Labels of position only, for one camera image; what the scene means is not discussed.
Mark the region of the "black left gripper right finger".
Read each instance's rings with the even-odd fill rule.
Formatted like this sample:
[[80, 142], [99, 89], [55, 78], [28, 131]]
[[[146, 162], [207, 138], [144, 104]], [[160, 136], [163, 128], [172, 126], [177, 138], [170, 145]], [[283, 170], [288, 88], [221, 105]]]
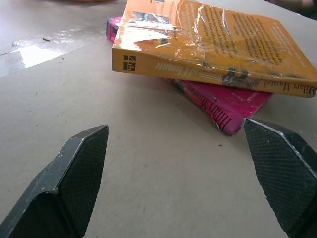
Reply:
[[296, 132], [246, 118], [258, 181], [289, 238], [317, 238], [317, 152]]

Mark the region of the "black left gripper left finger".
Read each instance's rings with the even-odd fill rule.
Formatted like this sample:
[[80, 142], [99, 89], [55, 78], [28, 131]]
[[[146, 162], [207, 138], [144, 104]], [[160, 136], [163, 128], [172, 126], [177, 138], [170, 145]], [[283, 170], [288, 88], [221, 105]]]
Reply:
[[109, 127], [70, 137], [0, 224], [0, 238], [83, 238], [100, 189]]

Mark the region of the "orange paperback book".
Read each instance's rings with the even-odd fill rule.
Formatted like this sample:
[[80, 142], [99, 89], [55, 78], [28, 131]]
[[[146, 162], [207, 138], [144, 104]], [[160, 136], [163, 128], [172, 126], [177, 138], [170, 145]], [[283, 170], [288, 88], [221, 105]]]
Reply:
[[299, 97], [317, 70], [275, 19], [189, 0], [128, 0], [112, 69]]

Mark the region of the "pink paperback book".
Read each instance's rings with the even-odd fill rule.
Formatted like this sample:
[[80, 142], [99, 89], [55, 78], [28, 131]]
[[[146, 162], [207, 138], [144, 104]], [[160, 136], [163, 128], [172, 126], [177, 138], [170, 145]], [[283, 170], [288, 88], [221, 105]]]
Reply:
[[[185, 93], [197, 105], [205, 110], [218, 129], [226, 135], [237, 133], [244, 118], [251, 117], [272, 96], [271, 93], [249, 89], [234, 88], [221, 84], [203, 83], [194, 80], [197, 72], [189, 67], [162, 58], [155, 59], [141, 52], [159, 47], [167, 47], [172, 39], [183, 46], [185, 41], [180, 34], [192, 33], [197, 43], [209, 22], [201, 17], [198, 20], [185, 21], [180, 27], [165, 16], [152, 13], [134, 12], [132, 16], [120, 16], [107, 21], [107, 37], [113, 41], [112, 69], [137, 75], [162, 77]], [[119, 45], [127, 43], [137, 47], [135, 52], [119, 52]]]

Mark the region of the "clear tape strip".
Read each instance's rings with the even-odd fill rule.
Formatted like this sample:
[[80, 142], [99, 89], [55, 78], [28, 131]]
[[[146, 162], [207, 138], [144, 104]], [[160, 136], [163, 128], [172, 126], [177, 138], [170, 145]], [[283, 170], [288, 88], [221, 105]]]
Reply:
[[13, 41], [0, 54], [0, 78], [57, 58], [106, 36], [106, 25], [86, 25]]

